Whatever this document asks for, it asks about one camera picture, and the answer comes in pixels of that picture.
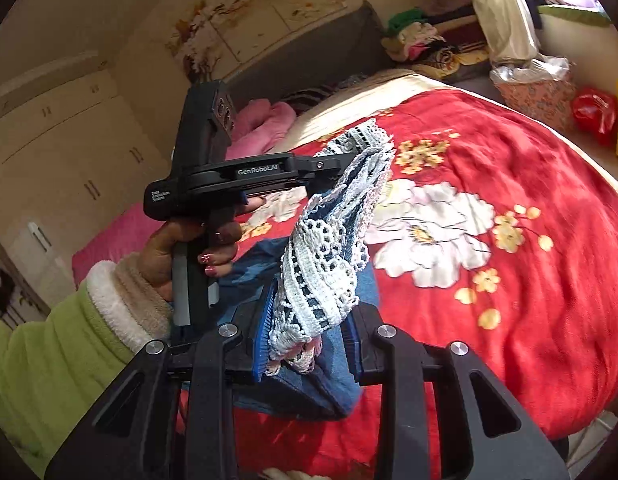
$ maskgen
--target beige bed sheet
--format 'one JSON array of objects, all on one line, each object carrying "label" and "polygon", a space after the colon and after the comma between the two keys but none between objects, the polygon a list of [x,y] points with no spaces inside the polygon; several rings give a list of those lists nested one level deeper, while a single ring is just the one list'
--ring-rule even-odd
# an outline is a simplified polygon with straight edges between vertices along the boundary
[{"label": "beige bed sheet", "polygon": [[[478,94],[445,85],[440,81],[435,81],[423,75],[416,74],[412,70],[402,68],[383,70],[352,88],[332,95],[316,107],[302,114],[295,120],[285,138],[272,148],[270,153],[293,150],[323,135],[332,134],[348,124],[369,117],[378,110],[397,106],[414,95],[438,88],[455,89],[466,92],[478,99],[483,99],[502,108],[506,108],[504,105],[491,101]],[[615,180],[607,170],[602,168],[602,166],[596,163],[569,139],[566,139],[551,128],[548,129],[553,135],[562,140],[562,142],[565,142],[567,146],[586,160],[618,194],[618,181]]]}]

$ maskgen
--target metal bolt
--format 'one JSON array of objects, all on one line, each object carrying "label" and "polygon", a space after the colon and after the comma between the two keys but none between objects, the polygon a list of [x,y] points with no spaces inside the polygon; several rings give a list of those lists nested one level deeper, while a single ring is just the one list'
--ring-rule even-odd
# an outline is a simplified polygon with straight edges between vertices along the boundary
[{"label": "metal bolt", "polygon": [[151,355],[160,354],[164,350],[164,343],[159,339],[154,339],[145,345],[145,352]]},{"label": "metal bolt", "polygon": [[380,325],[377,331],[378,331],[378,335],[382,337],[386,337],[386,338],[393,337],[398,333],[395,327],[391,325]]},{"label": "metal bolt", "polygon": [[224,325],[220,325],[220,327],[218,327],[218,333],[222,337],[231,337],[238,333],[238,327],[231,323],[225,323]]},{"label": "metal bolt", "polygon": [[462,341],[454,341],[451,343],[451,351],[456,355],[467,355],[469,347]]}]

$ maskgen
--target curtain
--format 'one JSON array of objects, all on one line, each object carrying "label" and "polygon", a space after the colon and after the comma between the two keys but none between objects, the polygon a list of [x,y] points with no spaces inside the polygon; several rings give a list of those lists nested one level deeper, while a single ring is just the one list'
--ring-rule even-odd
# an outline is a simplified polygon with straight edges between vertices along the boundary
[{"label": "curtain", "polygon": [[529,61],[538,55],[531,14],[524,0],[473,0],[495,64]]}]

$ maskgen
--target finger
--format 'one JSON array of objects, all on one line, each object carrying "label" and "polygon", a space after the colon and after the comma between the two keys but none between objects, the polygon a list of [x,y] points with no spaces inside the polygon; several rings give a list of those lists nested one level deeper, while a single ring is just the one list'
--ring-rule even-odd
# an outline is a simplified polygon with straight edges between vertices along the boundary
[{"label": "finger", "polygon": [[190,242],[205,232],[199,222],[188,219],[173,219],[166,222],[147,242],[147,249],[170,254],[176,242]]},{"label": "finger", "polygon": [[231,264],[224,265],[209,265],[205,267],[205,274],[209,276],[209,278],[222,278],[231,272]]},{"label": "finger", "polygon": [[214,245],[231,245],[243,237],[243,229],[238,222],[221,225],[211,236]]},{"label": "finger", "polygon": [[228,264],[235,258],[238,252],[238,244],[222,245],[211,247],[204,253],[198,255],[198,261],[204,265],[223,265]]},{"label": "finger", "polygon": [[247,205],[240,205],[236,208],[235,215],[240,216],[244,215],[245,213],[252,213],[264,203],[265,199],[263,199],[262,196],[252,196],[247,202]]}]

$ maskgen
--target red blanket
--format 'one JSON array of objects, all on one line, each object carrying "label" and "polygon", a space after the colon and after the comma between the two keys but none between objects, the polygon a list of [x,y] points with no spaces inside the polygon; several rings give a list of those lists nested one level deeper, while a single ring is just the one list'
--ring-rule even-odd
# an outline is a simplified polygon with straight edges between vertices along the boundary
[{"label": "red blanket", "polygon": [[[585,427],[618,391],[616,192],[547,128],[460,91],[376,120],[398,150],[367,234],[385,322],[465,341],[550,438]],[[240,253],[288,235],[304,203],[278,197]],[[334,477],[372,464],[379,399],[366,388],[329,423],[236,410],[239,462]]]}]

